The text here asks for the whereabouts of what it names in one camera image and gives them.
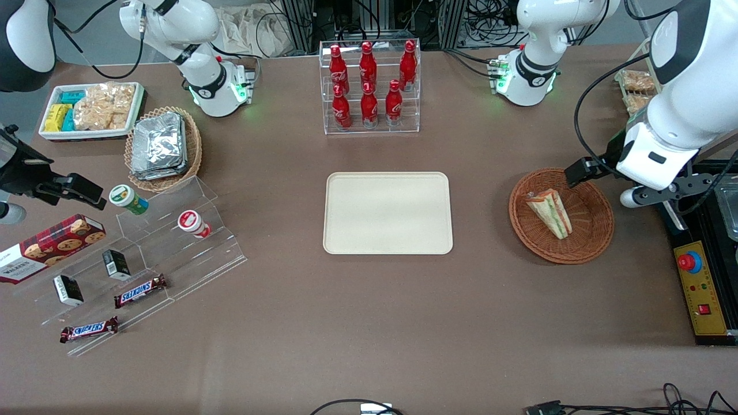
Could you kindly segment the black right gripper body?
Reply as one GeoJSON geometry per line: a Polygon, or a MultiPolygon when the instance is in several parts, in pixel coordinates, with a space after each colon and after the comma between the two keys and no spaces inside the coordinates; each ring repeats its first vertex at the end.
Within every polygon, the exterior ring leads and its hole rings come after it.
{"type": "Polygon", "coordinates": [[[1,127],[1,189],[16,196],[37,197],[40,186],[53,184],[53,160],[19,140],[16,125],[1,127]]]}

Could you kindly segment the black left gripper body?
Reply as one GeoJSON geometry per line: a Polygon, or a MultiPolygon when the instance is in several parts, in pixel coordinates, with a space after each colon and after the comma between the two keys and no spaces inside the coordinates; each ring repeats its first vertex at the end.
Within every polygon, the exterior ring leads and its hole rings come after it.
{"type": "Polygon", "coordinates": [[[622,175],[616,170],[617,163],[624,152],[626,131],[620,130],[607,142],[605,152],[601,155],[601,173],[603,175],[622,175]]]}

